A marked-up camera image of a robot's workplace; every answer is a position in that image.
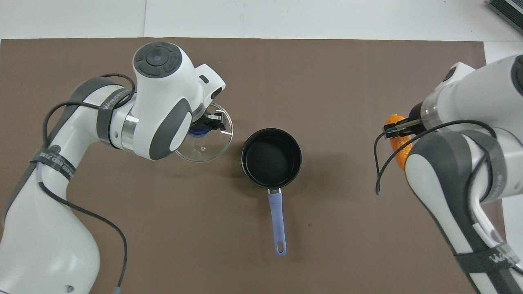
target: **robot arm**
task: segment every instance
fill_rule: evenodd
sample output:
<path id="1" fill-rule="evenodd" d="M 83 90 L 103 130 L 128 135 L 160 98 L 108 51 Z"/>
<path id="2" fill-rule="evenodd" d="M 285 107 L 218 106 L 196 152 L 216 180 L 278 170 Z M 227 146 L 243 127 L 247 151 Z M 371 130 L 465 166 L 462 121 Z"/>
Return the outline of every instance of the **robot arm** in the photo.
<path id="1" fill-rule="evenodd" d="M 421 137 L 405 164 L 411 189 L 477 293 L 523 293 L 519 258 L 480 206 L 523 192 L 520 60 L 523 55 L 511 56 L 478 70 L 458 63 L 409 118 L 386 126 L 395 135 L 407 135 L 475 120 L 495 132 L 492 137 L 470 123 L 444 127 Z"/>
<path id="2" fill-rule="evenodd" d="M 69 98 L 82 106 L 67 106 L 45 135 L 3 214 L 0 292 L 87 294 L 99 270 L 96 242 L 70 208 L 49 195 L 66 199 L 75 168 L 99 140 L 150 160 L 171 154 L 225 88 L 212 69 L 194 68 L 170 43 L 145 45 L 133 67 L 135 95 L 105 77 L 88 80 Z M 130 100 L 118 104 L 126 96 Z"/>

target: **orange object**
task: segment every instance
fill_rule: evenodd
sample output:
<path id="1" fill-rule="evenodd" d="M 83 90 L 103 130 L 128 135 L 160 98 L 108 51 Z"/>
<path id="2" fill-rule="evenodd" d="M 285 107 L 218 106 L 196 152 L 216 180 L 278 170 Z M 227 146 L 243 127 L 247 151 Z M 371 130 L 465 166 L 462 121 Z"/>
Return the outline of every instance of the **orange object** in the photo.
<path id="1" fill-rule="evenodd" d="M 405 119 L 405 118 L 402 116 L 399 116 L 399 115 L 391 115 L 386 120 L 385 124 L 388 125 L 390 123 L 396 123 L 402 119 Z M 401 145 L 405 144 L 410 139 L 411 139 L 411 136 L 391 138 L 392 150 L 396 151 L 399 147 L 401 147 Z M 409 152 L 411 151 L 411 149 L 412 149 L 412 144 L 409 144 L 407 147 L 405 147 L 395 156 L 396 162 L 402 170 L 405 170 L 405 161 L 407 160 L 407 156 L 408 156 Z"/>

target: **saucepan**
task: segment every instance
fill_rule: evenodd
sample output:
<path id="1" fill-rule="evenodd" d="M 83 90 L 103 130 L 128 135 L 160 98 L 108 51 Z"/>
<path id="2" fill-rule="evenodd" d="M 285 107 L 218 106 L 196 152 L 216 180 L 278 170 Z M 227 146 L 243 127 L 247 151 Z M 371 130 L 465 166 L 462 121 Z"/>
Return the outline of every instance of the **saucepan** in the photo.
<path id="1" fill-rule="evenodd" d="M 245 141 L 242 150 L 245 175 L 269 191 L 272 233 L 278 256 L 287 253 L 281 188 L 296 178 L 301 161 L 301 150 L 296 140 L 289 133 L 275 128 L 255 132 Z"/>

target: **brown table surface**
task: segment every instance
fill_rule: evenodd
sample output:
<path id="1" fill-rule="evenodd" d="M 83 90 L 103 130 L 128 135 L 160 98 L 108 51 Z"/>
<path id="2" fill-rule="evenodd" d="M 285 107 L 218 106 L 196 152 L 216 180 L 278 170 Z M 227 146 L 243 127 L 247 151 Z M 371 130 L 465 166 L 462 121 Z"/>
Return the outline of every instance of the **brown table surface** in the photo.
<path id="1" fill-rule="evenodd" d="M 88 149 L 67 198 L 126 234 L 122 293 L 473 292 L 394 162 L 374 194 L 372 145 L 389 115 L 407 116 L 456 62 L 484 65 L 480 42 L 2 40 L 2 208 L 41 144 L 47 111 L 91 77 L 134 77 L 134 52 L 155 40 L 179 45 L 195 66 L 206 63 L 225 80 L 216 102 L 231 115 L 234 137 L 223 156 L 201 164 L 177 155 L 152 162 L 101 143 Z M 289 132 L 303 153 L 300 174 L 282 189 L 283 258 L 274 253 L 267 191 L 240 165 L 245 140 L 268 127 Z M 389 143 L 378 151 L 383 162 Z M 105 224 L 78 217 L 100 249 L 91 292 L 108 293 L 120 274 L 121 241 Z"/>

